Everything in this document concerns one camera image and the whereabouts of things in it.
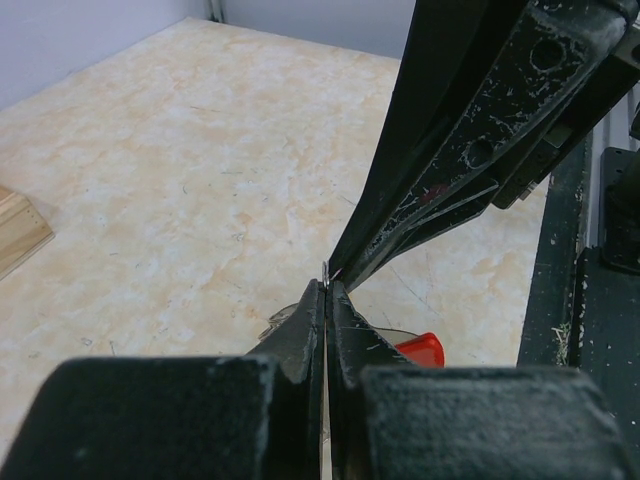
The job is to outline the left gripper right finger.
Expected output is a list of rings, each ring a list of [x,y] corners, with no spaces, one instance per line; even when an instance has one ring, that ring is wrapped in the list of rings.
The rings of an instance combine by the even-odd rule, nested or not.
[[[424,368],[327,293],[336,479],[635,479],[605,400],[561,367]]]

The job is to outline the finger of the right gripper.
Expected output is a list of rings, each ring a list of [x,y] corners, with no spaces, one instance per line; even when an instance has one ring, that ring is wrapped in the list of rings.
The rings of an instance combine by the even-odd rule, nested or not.
[[[418,1],[364,189],[328,262],[350,272],[470,103],[523,1]]]
[[[594,106],[594,83],[605,62],[630,36],[639,13],[635,1],[523,1],[526,6],[497,59],[434,148],[425,169],[409,183],[381,230],[353,269],[342,275],[357,288],[385,264],[496,204],[518,196],[537,172],[565,156],[585,135],[577,120],[554,153],[534,149],[579,105]]]

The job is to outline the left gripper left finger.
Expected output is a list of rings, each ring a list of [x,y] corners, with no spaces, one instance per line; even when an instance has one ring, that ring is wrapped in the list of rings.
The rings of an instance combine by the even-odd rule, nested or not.
[[[5,479],[317,479],[324,290],[240,356],[86,357],[40,387]]]

